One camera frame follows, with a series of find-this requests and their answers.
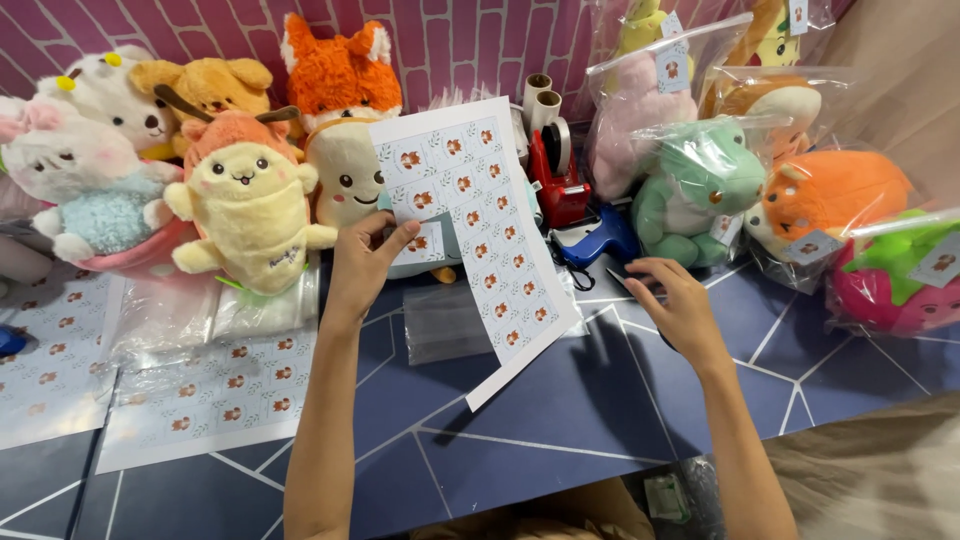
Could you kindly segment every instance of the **blue table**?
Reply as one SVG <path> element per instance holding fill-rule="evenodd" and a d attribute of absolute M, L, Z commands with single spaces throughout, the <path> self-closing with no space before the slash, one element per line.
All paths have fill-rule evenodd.
<path fill-rule="evenodd" d="M 0 452 L 0 539 L 69 537 L 98 433 Z"/>
<path fill-rule="evenodd" d="M 408 366 L 403 288 L 433 280 L 388 283 L 361 335 L 353 538 L 710 451 L 693 371 L 607 265 L 594 263 L 597 285 L 578 295 L 590 335 L 556 342 L 476 414 L 463 398 L 495 358 Z M 822 295 L 769 282 L 746 261 L 701 278 L 764 438 L 960 388 L 956 327 L 913 340 L 824 335 Z M 290 445 L 93 477 L 74 538 L 280 539 Z"/>

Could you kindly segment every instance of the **pink bow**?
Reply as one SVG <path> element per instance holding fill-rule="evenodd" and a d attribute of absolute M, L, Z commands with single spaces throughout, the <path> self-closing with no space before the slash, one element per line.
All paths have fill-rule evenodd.
<path fill-rule="evenodd" d="M 56 107 L 37 101 L 28 101 L 17 116 L 0 114 L 0 144 L 13 141 L 33 130 L 55 130 L 62 117 Z"/>

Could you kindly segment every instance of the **tan fabric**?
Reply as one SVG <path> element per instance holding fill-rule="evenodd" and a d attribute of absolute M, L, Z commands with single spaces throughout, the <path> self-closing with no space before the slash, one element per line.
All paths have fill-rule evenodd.
<path fill-rule="evenodd" d="M 960 393 L 764 447 L 804 540 L 960 538 Z"/>
<path fill-rule="evenodd" d="M 411 540 L 653 540 L 619 477 L 419 528 Z"/>
<path fill-rule="evenodd" d="M 836 131 L 893 160 L 925 195 L 960 204 L 960 2 L 859 0 L 821 65 L 857 69 L 857 99 Z"/>

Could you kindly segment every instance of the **orange fox plush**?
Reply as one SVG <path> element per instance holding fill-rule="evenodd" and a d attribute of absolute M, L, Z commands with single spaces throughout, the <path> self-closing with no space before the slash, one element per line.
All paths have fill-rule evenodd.
<path fill-rule="evenodd" d="M 400 83 L 390 66 L 390 37 L 368 21 L 353 37 L 316 39 L 303 17 L 284 21 L 280 55 L 287 66 L 287 99 L 308 132 L 337 117 L 382 120 L 400 114 Z"/>

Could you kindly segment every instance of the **label sticker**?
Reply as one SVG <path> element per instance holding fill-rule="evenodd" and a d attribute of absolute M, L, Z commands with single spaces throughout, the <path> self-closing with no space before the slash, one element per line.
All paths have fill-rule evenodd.
<path fill-rule="evenodd" d="M 710 237 L 728 248 L 740 234 L 743 227 L 743 212 L 737 215 L 718 215 L 710 227 Z"/>
<path fill-rule="evenodd" d="M 430 223 L 421 223 L 420 232 L 407 247 L 403 248 L 400 255 L 396 256 L 391 266 L 402 266 L 404 264 L 416 264 L 418 262 L 430 262 L 444 259 L 444 233 L 443 226 L 439 221 Z"/>
<path fill-rule="evenodd" d="M 665 19 L 660 23 L 660 31 L 663 32 L 663 37 L 671 37 L 674 34 L 679 34 L 684 30 L 684 25 L 680 24 L 680 18 L 677 16 L 677 12 L 670 12 Z"/>
<path fill-rule="evenodd" d="M 797 264 L 807 266 L 843 247 L 843 242 L 816 229 L 804 234 L 799 240 L 783 248 L 783 254 Z"/>
<path fill-rule="evenodd" d="M 790 21 L 790 36 L 806 34 L 807 0 L 790 0 L 787 19 Z"/>
<path fill-rule="evenodd" d="M 960 274 L 960 233 L 950 233 L 907 275 L 911 280 L 944 288 Z"/>
<path fill-rule="evenodd" d="M 686 45 L 682 42 L 674 43 L 667 50 L 657 53 L 657 90 L 661 94 L 668 94 L 689 88 Z"/>

